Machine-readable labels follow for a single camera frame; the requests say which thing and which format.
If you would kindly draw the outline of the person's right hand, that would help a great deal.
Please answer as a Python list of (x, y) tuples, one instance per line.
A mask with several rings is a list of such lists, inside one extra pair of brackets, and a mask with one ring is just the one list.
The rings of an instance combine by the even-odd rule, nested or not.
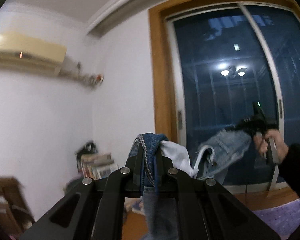
[(269, 129), (265, 135), (255, 134), (253, 140), (257, 153), (261, 157), (264, 157), (264, 155), (268, 152), (269, 143), (272, 141), (274, 143), (278, 164), (283, 162), (288, 153), (288, 146), (277, 129)]

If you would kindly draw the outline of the black sleeved right forearm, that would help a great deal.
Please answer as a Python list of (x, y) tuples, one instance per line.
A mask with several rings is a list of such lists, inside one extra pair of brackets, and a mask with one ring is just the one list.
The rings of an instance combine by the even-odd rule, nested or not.
[(279, 175), (300, 198), (300, 144), (291, 144), (279, 165)]

